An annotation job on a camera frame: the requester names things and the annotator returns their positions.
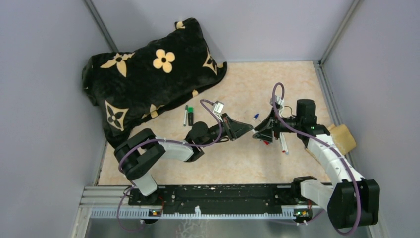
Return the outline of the black green highlighter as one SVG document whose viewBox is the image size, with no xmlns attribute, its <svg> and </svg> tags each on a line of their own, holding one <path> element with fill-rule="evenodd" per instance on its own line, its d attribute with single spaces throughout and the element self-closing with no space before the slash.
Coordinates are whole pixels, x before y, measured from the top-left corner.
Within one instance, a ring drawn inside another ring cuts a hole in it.
<svg viewBox="0 0 420 238">
<path fill-rule="evenodd" d="M 194 124 L 194 108 L 188 107 L 187 109 L 187 122 L 188 126 L 193 126 Z"/>
</svg>

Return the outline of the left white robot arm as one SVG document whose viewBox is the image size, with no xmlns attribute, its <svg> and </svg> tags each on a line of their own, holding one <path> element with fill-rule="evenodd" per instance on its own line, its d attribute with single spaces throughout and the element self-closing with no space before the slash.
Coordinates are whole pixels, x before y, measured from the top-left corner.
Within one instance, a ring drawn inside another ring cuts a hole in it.
<svg viewBox="0 0 420 238">
<path fill-rule="evenodd" d="M 119 162 L 119 170 L 140 191 L 140 199 L 147 205 L 153 205 L 158 201 L 159 192 L 149 170 L 158 160 L 194 162 L 204 154 L 203 147 L 225 140 L 235 141 L 252 130 L 252 125 L 233 120 L 224 113 L 212 127 L 202 121 L 194 123 L 182 141 L 165 139 L 156 136 L 149 128 L 143 129 L 119 145 L 114 155 Z"/>
</svg>

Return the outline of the white green-tip pen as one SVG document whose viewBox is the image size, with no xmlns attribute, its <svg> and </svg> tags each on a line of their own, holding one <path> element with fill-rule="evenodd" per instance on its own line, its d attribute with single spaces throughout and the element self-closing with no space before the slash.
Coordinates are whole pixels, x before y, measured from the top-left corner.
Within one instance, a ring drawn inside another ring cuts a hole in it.
<svg viewBox="0 0 420 238">
<path fill-rule="evenodd" d="M 183 126 L 186 127 L 188 123 L 188 105 L 185 105 Z"/>
</svg>

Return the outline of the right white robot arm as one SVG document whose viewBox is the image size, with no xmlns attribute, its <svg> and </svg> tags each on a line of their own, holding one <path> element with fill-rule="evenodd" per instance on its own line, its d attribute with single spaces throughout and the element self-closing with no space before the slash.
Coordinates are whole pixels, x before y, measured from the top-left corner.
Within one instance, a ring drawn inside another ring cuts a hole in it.
<svg viewBox="0 0 420 238">
<path fill-rule="evenodd" d="M 316 104 L 299 99 L 296 115 L 281 115 L 282 100 L 277 100 L 269 116 L 255 127 L 254 139 L 273 142 L 282 133 L 296 133 L 328 175 L 332 187 L 315 178 L 297 178 L 290 191 L 296 204 L 310 200 L 322 207 L 336 229 L 371 226 L 379 220 L 379 184 L 357 172 L 334 144 L 330 131 L 317 122 Z"/>
</svg>

